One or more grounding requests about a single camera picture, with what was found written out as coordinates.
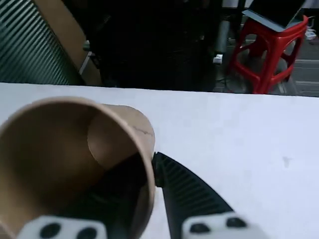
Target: white table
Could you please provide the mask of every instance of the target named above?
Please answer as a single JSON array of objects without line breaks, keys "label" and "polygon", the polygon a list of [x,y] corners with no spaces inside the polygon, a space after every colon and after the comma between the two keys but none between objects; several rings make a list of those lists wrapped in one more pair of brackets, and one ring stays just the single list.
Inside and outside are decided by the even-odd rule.
[{"label": "white table", "polygon": [[[160,151],[192,170],[272,239],[319,234],[319,98],[0,84],[0,123],[51,96],[127,105],[151,121]],[[168,239],[163,195],[143,239]]]}]

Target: brown paper cup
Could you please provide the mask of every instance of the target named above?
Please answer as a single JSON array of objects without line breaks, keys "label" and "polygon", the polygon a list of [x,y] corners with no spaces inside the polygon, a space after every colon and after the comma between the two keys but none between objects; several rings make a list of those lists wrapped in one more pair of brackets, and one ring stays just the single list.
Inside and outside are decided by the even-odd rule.
[{"label": "brown paper cup", "polygon": [[139,238],[154,202],[154,144],[150,122],[130,107],[77,97],[48,98],[23,107],[0,128],[1,226],[16,235],[27,221],[63,209],[106,170],[138,152],[147,184],[130,238]]}]

